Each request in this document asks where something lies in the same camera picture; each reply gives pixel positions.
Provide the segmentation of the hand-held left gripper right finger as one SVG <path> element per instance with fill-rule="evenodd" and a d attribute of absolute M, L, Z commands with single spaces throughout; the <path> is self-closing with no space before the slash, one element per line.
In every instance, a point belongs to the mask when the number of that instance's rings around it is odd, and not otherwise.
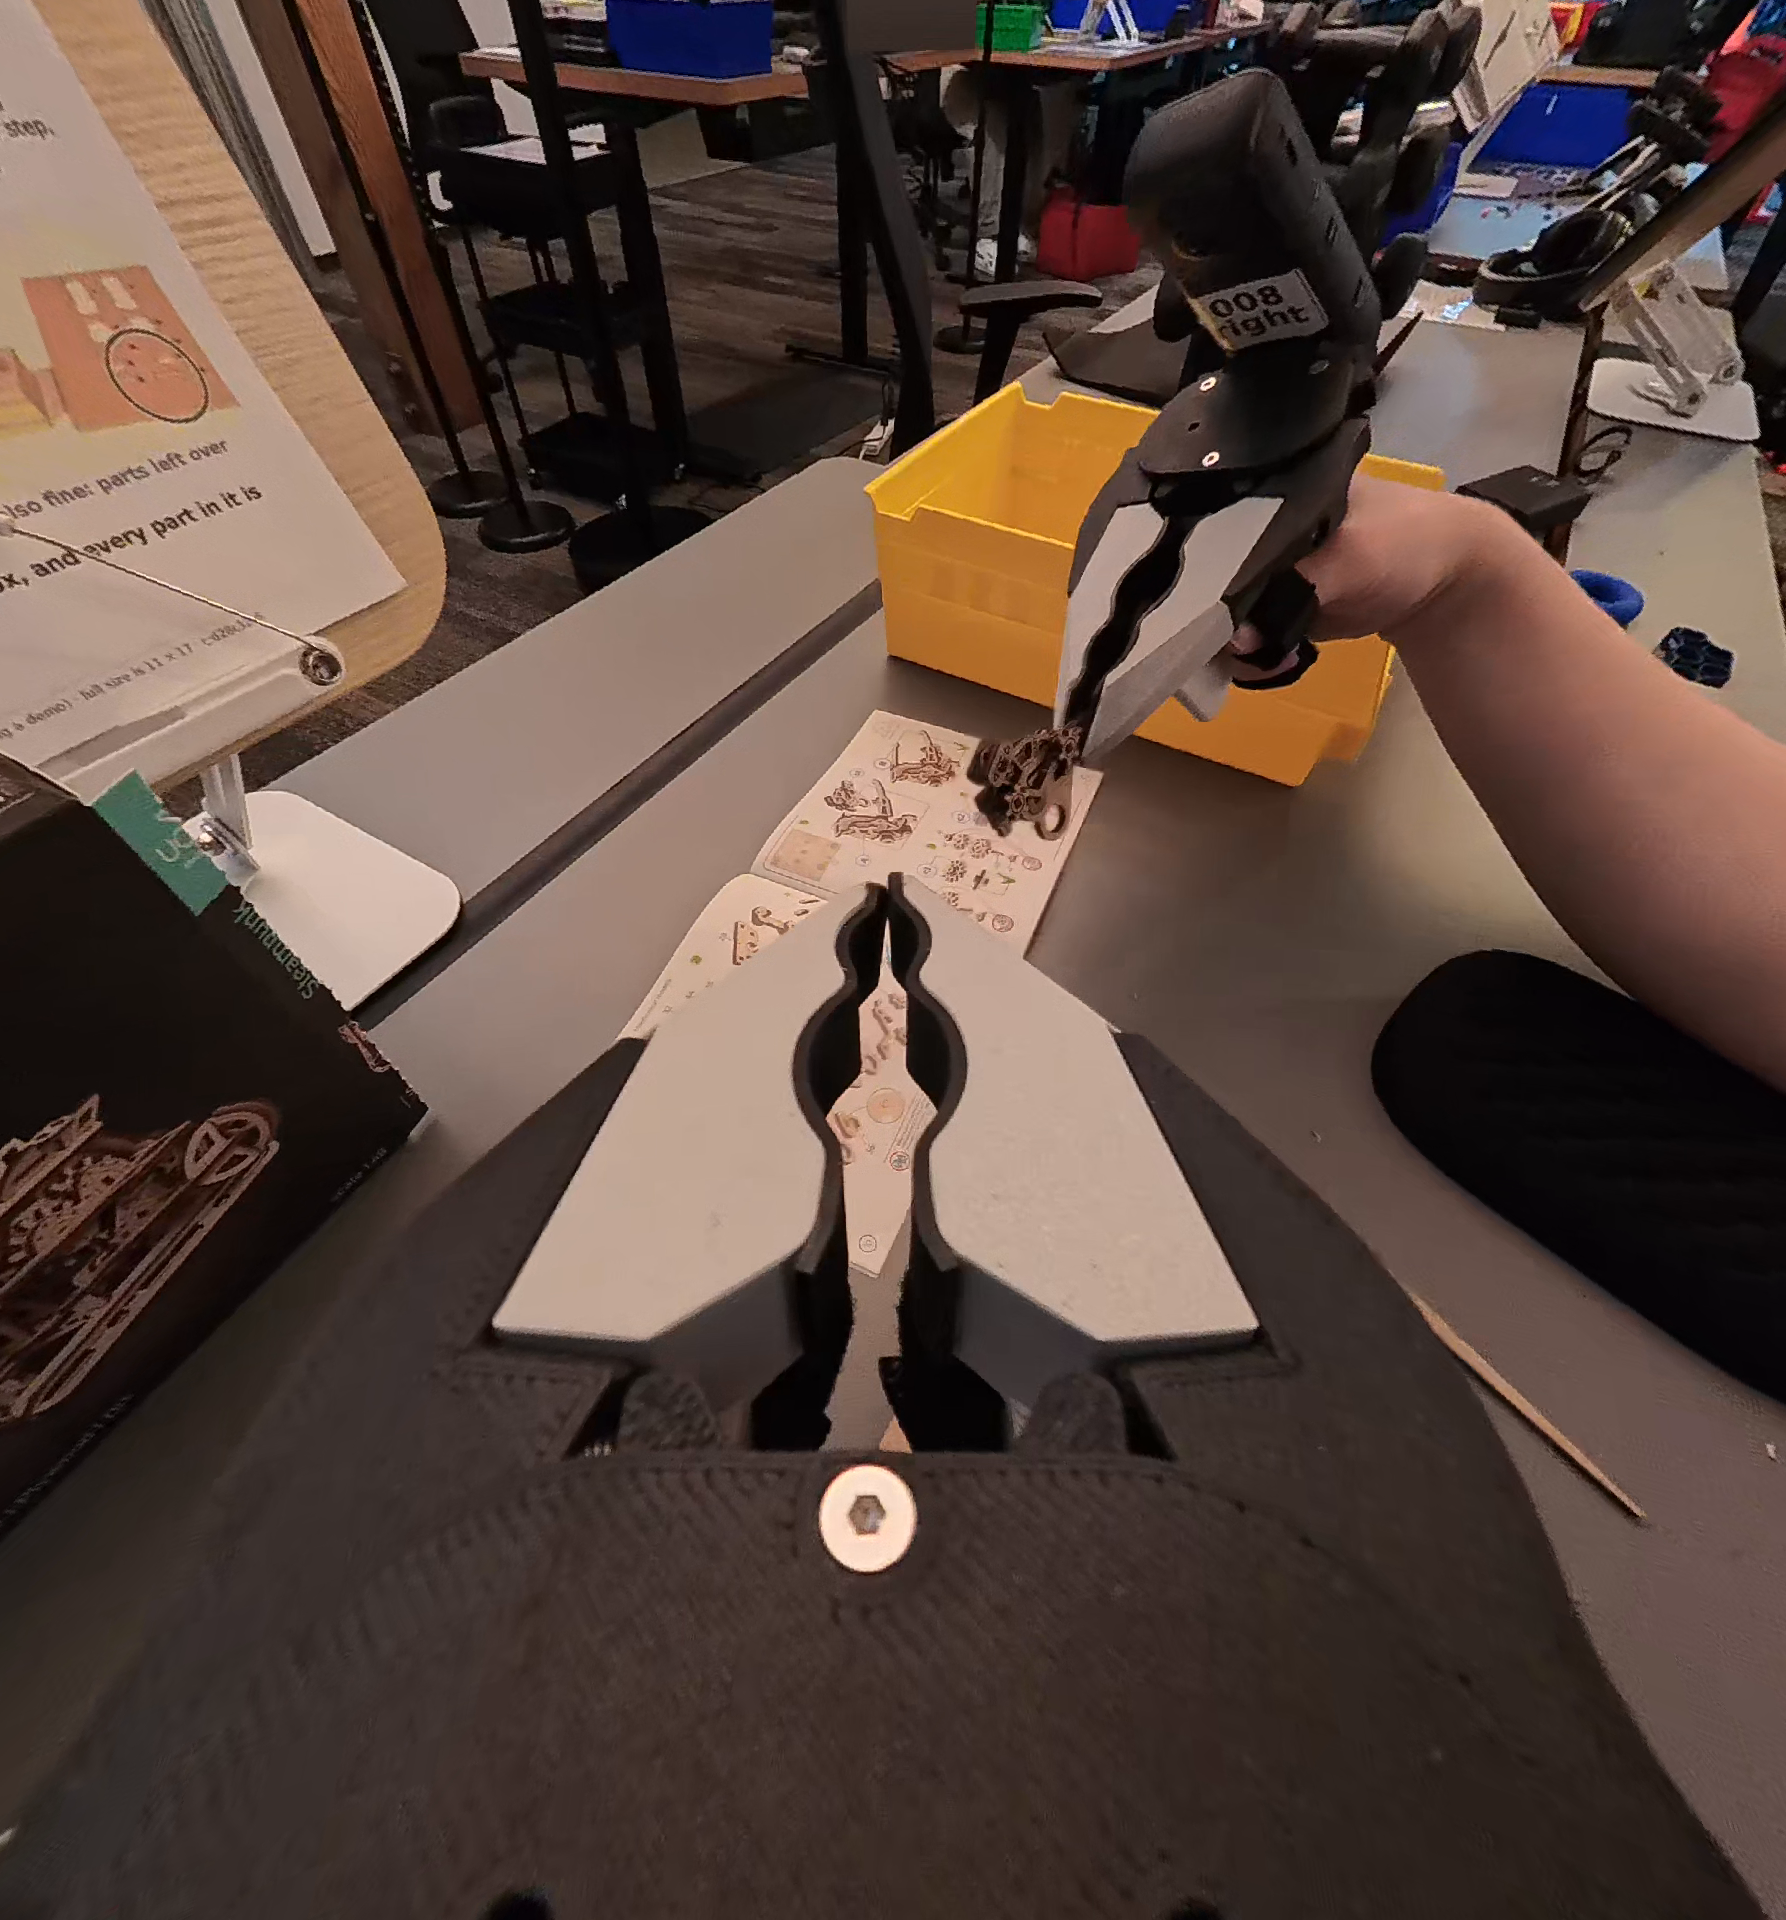
<path fill-rule="evenodd" d="M 1244 1346 L 1258 1318 L 1120 1034 L 929 889 L 889 883 L 906 1066 L 932 1103 L 912 1252 L 984 1380 Z"/>

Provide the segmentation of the person's right hand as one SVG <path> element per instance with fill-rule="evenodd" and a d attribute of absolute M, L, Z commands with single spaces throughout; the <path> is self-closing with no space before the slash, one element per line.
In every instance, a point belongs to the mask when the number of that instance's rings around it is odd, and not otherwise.
<path fill-rule="evenodd" d="M 1401 643 L 1522 546 L 1498 509 L 1355 473 L 1343 519 L 1299 571 L 1315 641 Z"/>

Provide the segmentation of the black power adapter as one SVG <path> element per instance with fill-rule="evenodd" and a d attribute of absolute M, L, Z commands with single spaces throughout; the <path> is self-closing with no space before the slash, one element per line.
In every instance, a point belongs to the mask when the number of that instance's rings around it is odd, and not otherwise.
<path fill-rule="evenodd" d="M 1540 467 L 1506 467 L 1469 480 L 1454 492 L 1499 509 L 1558 564 L 1567 560 L 1572 527 L 1595 498 L 1592 485 L 1580 478 Z"/>

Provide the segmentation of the dark model kit box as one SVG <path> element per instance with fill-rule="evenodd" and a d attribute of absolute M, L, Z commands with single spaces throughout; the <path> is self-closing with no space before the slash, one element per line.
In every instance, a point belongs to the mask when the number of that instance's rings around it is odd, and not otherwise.
<path fill-rule="evenodd" d="M 423 1118 L 147 784 L 0 753 L 0 1535 Z"/>

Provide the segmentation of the wooden instruction sign board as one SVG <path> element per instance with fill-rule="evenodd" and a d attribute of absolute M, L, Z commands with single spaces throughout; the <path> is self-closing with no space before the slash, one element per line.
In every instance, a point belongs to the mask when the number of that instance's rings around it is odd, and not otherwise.
<path fill-rule="evenodd" d="M 1786 92 L 1722 157 L 1648 220 L 1580 287 L 1567 308 L 1585 316 L 1627 283 L 1648 275 L 1697 244 L 1709 231 L 1742 213 L 1786 171 Z"/>
<path fill-rule="evenodd" d="M 178 778 L 430 633 L 436 519 L 137 5 L 0 2 L 0 511 L 331 641 L 0 537 L 0 751 Z"/>

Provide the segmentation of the dark wooden model assembly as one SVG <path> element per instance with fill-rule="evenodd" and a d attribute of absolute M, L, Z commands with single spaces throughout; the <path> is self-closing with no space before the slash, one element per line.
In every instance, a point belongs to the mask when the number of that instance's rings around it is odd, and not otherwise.
<path fill-rule="evenodd" d="M 1045 841 L 1072 825 L 1072 789 L 1080 765 L 1082 726 L 1025 732 L 1010 740 L 984 740 L 966 769 L 976 804 L 999 836 L 1030 827 Z"/>

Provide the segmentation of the black office chair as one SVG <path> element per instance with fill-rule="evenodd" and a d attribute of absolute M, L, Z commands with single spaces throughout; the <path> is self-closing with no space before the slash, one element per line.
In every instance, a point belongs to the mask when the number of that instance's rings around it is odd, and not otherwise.
<path fill-rule="evenodd" d="M 960 298 L 960 319 L 982 330 L 973 401 L 994 398 L 1009 381 L 1009 364 L 1018 334 L 1028 319 L 1057 310 L 1094 310 L 1103 300 L 1091 283 L 1057 278 L 1013 278 L 969 289 Z"/>

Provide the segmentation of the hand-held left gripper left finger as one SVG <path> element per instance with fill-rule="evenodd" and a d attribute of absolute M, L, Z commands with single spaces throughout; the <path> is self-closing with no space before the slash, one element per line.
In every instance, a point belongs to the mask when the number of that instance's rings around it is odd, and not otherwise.
<path fill-rule="evenodd" d="M 774 1378 L 795 1287 L 844 1247 L 826 1123 L 859 1069 L 887 891 L 833 899 L 641 1045 L 492 1318 L 503 1341 Z"/>

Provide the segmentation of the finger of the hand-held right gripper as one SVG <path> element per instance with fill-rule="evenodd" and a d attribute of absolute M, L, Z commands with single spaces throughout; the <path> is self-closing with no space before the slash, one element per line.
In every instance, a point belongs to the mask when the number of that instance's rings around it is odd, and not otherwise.
<path fill-rule="evenodd" d="M 1145 616 L 1175 588 L 1182 535 L 1147 502 L 1118 507 L 1067 595 L 1054 723 L 1080 739 L 1128 739 L 1157 699 L 1135 669 Z"/>
<path fill-rule="evenodd" d="M 1099 626 L 1080 641 L 1080 759 L 1099 765 L 1166 701 L 1210 723 L 1233 684 L 1223 659 L 1235 635 L 1225 606 L 1250 550 L 1280 513 L 1275 498 L 1241 498 L 1193 523 L 1154 507 L 1120 507 L 1080 572 L 1080 613 Z"/>

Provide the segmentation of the thin wooden stick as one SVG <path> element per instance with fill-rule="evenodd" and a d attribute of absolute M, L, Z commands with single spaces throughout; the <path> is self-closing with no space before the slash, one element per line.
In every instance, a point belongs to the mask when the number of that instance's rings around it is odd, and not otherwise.
<path fill-rule="evenodd" d="M 1478 1380 L 1487 1394 L 1492 1394 L 1502 1405 L 1506 1405 L 1522 1424 L 1527 1424 L 1560 1460 L 1563 1460 L 1577 1476 L 1592 1484 L 1606 1500 L 1612 1500 L 1629 1520 L 1640 1526 L 1648 1524 L 1648 1512 L 1640 1507 L 1637 1500 L 1626 1495 L 1626 1490 L 1606 1476 L 1600 1466 L 1585 1453 L 1554 1421 L 1528 1397 L 1514 1387 L 1499 1368 L 1496 1368 L 1478 1348 L 1473 1348 L 1458 1331 L 1441 1316 L 1430 1302 L 1418 1297 L 1412 1291 L 1406 1291 L 1409 1305 L 1421 1316 L 1427 1330 L 1434 1337 L 1453 1354 L 1453 1359 Z"/>

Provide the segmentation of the person's right forearm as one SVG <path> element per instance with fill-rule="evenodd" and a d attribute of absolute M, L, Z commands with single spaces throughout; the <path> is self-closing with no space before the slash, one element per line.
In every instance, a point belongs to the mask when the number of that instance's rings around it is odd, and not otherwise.
<path fill-rule="evenodd" d="M 1786 1092 L 1786 745 L 1653 661 L 1478 507 L 1445 740 L 1539 899 L 1620 988 Z"/>

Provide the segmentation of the printed assembly instruction sheet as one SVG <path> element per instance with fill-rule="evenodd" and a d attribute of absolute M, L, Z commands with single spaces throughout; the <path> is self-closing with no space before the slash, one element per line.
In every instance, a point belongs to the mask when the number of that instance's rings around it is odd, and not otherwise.
<path fill-rule="evenodd" d="M 645 1039 L 819 905 L 890 875 L 915 879 L 1023 952 L 1103 778 L 1074 776 L 1072 829 L 1061 838 L 1045 840 L 1026 827 L 1002 836 L 976 804 L 969 765 L 978 749 L 969 734 L 873 713 L 750 867 L 713 894 L 622 1037 Z M 906 1228 L 912 1157 L 932 1118 L 929 1099 L 906 1069 L 908 1001 L 889 961 L 859 1007 L 858 1036 L 858 1075 L 826 1123 L 844 1164 L 852 1264 L 878 1276 Z"/>

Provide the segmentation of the yellow plastic bin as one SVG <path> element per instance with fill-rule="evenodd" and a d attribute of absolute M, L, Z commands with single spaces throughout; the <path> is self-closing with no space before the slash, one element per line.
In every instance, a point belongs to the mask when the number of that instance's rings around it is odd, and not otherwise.
<path fill-rule="evenodd" d="M 1154 417 L 1091 391 L 1041 404 L 1013 382 L 884 467 L 867 494 L 887 651 L 1048 708 L 1080 521 Z M 1208 723 L 1166 703 L 1139 739 L 1294 786 L 1359 755 L 1391 677 L 1380 635 L 1331 641 L 1294 686 L 1237 689 Z"/>

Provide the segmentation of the red bag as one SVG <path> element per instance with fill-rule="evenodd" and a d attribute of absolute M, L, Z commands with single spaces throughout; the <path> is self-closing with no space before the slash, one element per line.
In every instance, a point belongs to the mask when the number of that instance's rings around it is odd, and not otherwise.
<path fill-rule="evenodd" d="M 1048 192 L 1034 237 L 1041 278 L 1100 283 L 1131 273 L 1141 261 L 1141 237 L 1125 205 L 1088 200 L 1069 186 Z"/>

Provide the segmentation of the white sign stand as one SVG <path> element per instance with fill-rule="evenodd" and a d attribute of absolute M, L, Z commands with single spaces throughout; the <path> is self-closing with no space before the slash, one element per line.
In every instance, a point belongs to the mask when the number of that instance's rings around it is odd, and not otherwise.
<path fill-rule="evenodd" d="M 204 767 L 201 795 L 187 833 L 347 1012 L 454 929 L 449 877 L 299 795 L 246 792 L 235 755 Z"/>
<path fill-rule="evenodd" d="M 1604 312 L 1637 359 L 1596 359 L 1586 385 L 1595 415 L 1727 444 L 1760 439 L 1758 401 L 1745 382 L 1732 321 L 1701 298 L 1676 264 L 1663 261 L 1626 280 Z"/>

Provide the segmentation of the black headphones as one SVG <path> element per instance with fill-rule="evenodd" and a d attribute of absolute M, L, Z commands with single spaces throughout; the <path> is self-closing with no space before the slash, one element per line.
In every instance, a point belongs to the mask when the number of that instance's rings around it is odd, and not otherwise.
<path fill-rule="evenodd" d="M 1475 275 L 1473 300 L 1499 314 L 1563 321 L 1577 310 L 1580 290 L 1612 260 L 1633 222 L 1612 207 L 1580 207 L 1542 226 L 1527 249 L 1490 255 Z"/>

